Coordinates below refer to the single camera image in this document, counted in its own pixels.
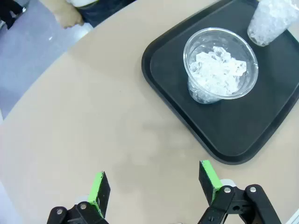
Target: white shirt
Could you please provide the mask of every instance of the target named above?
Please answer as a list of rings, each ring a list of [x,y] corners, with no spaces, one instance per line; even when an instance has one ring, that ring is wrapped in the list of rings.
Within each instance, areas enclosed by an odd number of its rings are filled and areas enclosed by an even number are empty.
[[[74,7],[86,6],[90,3],[93,3],[97,0],[66,0],[68,3],[71,3]]]

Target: clear plastic cup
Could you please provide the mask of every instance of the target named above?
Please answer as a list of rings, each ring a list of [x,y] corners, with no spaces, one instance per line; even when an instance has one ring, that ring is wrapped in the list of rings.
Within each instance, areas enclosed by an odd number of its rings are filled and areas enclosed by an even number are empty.
[[[299,18],[299,0],[261,0],[252,17],[247,33],[259,46],[266,46]]]
[[[196,55],[213,51],[213,46],[223,47],[236,60],[246,62],[247,70],[239,79],[238,90],[232,94],[219,95],[210,92],[192,76],[190,65],[196,61]],[[258,65],[253,50],[240,36],[226,29],[206,28],[192,35],[185,45],[183,60],[188,74],[189,93],[194,100],[202,104],[240,98],[252,90],[257,80]]]

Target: black tray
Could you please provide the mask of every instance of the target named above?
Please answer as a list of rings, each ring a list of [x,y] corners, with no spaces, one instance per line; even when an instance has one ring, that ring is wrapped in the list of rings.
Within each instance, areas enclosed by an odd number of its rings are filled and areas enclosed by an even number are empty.
[[[251,42],[247,27],[256,6],[256,0],[221,0],[157,38],[142,57],[142,71],[148,83],[203,147],[226,164],[250,160],[299,96],[299,44],[288,31],[266,47]],[[255,52],[258,80],[246,96],[201,105],[189,95],[184,46],[196,31],[208,27],[237,33]]]

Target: tray rim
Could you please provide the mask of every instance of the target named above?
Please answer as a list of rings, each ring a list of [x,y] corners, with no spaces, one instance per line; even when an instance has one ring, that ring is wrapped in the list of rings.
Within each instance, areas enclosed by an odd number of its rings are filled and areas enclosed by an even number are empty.
[[[189,129],[189,131],[194,135],[197,141],[200,142],[202,147],[216,160],[221,163],[228,164],[228,165],[239,165],[251,160],[265,145],[265,143],[270,139],[270,137],[275,133],[278,127],[282,124],[286,116],[289,114],[291,109],[296,104],[297,100],[299,99],[299,83],[297,84],[295,90],[288,98],[287,102],[285,103],[284,107],[279,111],[275,119],[266,127],[264,132],[259,136],[256,141],[254,141],[248,149],[239,155],[229,156],[220,153],[217,149],[215,149],[211,142],[207,140],[205,135],[195,127],[193,122],[189,119],[186,113],[180,109],[180,106],[176,104],[174,100],[163,90],[163,88],[155,81],[153,76],[151,75],[151,58],[153,54],[160,49],[166,42],[172,39],[173,34],[181,33],[178,30],[181,30],[182,27],[187,26],[188,28],[194,24],[194,21],[201,20],[208,16],[209,14],[215,12],[216,10],[225,7],[227,4],[230,4],[237,0],[220,0],[214,4],[207,6],[206,8],[202,9],[201,11],[196,12],[195,14],[191,15],[190,17],[186,18],[185,20],[181,21],[154,41],[152,41],[147,48],[145,49],[142,60],[141,60],[141,67],[142,73],[146,81],[150,84],[150,86],[155,90],[158,96],[166,103],[166,105],[171,109],[171,111],[179,118],[179,120]],[[256,0],[246,0],[249,4],[253,6],[258,5],[258,1]],[[298,44],[298,41],[295,37],[286,30],[285,33]]]

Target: cup of ice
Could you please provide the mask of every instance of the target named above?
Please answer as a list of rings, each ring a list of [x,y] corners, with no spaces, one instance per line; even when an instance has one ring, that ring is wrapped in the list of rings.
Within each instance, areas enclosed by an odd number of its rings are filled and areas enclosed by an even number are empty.
[[[202,104],[245,96],[257,80],[253,50],[226,29],[206,28],[192,35],[185,45],[183,60],[189,93]]]

